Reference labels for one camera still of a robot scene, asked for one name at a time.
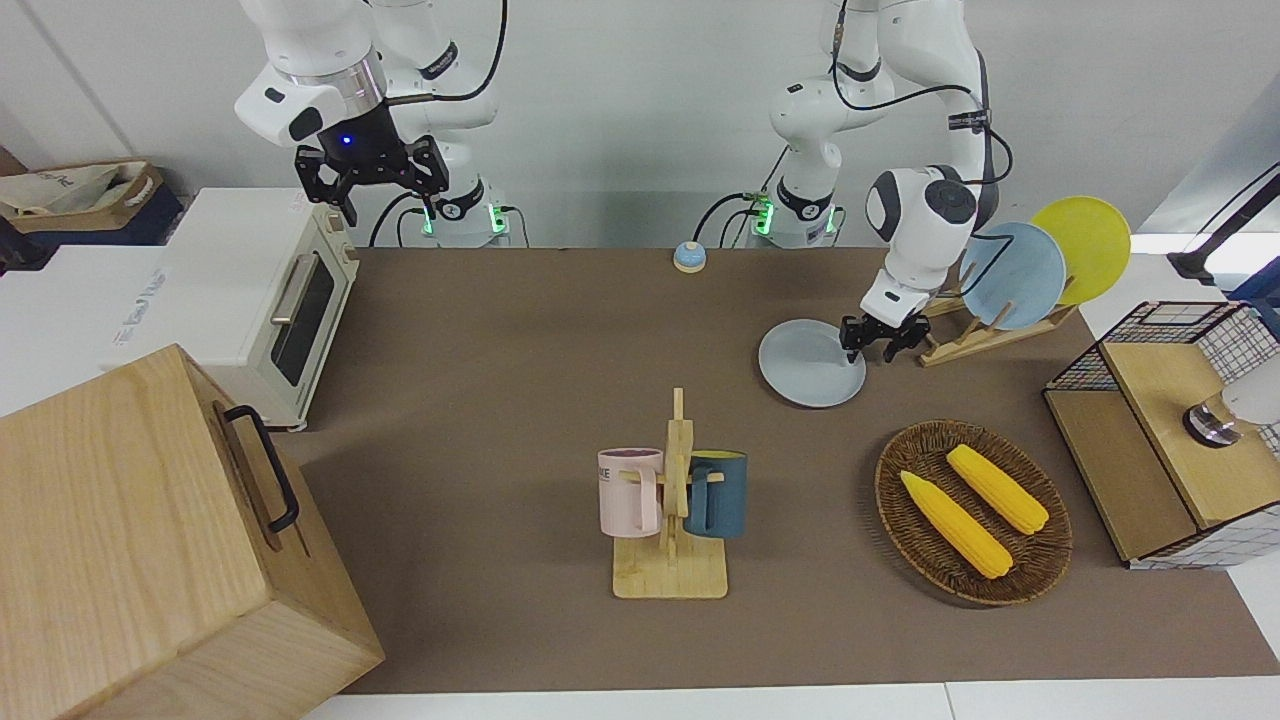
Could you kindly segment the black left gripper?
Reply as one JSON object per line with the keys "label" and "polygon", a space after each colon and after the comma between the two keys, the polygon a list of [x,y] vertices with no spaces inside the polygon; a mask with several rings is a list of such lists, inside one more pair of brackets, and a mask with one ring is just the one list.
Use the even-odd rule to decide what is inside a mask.
{"label": "black left gripper", "polygon": [[860,316],[842,318],[840,343],[850,364],[858,361],[865,343],[888,340],[883,351],[883,361],[892,363],[899,352],[915,348],[931,333],[928,318],[908,316],[900,325],[887,324],[869,313]]}

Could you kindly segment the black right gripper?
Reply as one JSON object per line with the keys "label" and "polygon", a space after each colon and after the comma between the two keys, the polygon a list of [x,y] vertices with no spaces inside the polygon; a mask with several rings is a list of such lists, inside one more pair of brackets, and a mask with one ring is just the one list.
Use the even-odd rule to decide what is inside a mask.
{"label": "black right gripper", "polygon": [[408,179],[411,160],[410,190],[422,200],[428,217],[436,217],[435,201],[449,188],[449,169],[440,145],[431,135],[424,135],[404,146],[387,101],[321,131],[317,137],[321,149],[300,145],[294,151],[296,173],[311,202],[335,209],[348,227],[356,227],[358,213],[349,200],[352,188],[398,184]]}

